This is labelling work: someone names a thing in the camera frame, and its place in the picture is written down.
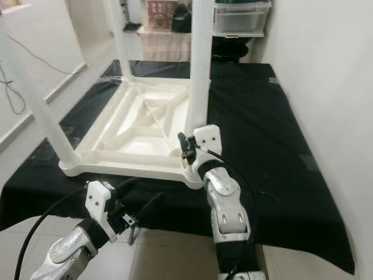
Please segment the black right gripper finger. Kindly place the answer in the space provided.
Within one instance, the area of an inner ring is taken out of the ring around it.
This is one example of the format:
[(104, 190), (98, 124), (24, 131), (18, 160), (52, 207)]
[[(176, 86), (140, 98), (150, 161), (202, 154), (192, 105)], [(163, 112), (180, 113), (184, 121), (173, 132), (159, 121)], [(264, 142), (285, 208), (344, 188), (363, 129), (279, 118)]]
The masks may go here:
[(181, 146), (181, 157), (184, 159), (184, 146), (186, 145), (195, 146), (196, 139), (194, 136), (186, 136), (184, 132), (180, 132), (178, 134), (178, 140)]

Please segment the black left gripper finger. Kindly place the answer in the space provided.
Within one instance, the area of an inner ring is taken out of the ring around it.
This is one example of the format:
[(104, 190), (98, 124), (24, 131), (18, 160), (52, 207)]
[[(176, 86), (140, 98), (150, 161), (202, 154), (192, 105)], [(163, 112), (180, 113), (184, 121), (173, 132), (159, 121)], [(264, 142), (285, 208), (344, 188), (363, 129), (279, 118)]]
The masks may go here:
[(131, 177), (114, 187), (114, 198), (120, 199), (126, 197), (133, 190), (133, 188), (141, 182), (139, 177)]
[(137, 226), (147, 226), (157, 216), (158, 208), (163, 203), (165, 194), (158, 192), (154, 197), (150, 198), (144, 206), (138, 211), (135, 217), (135, 224)]

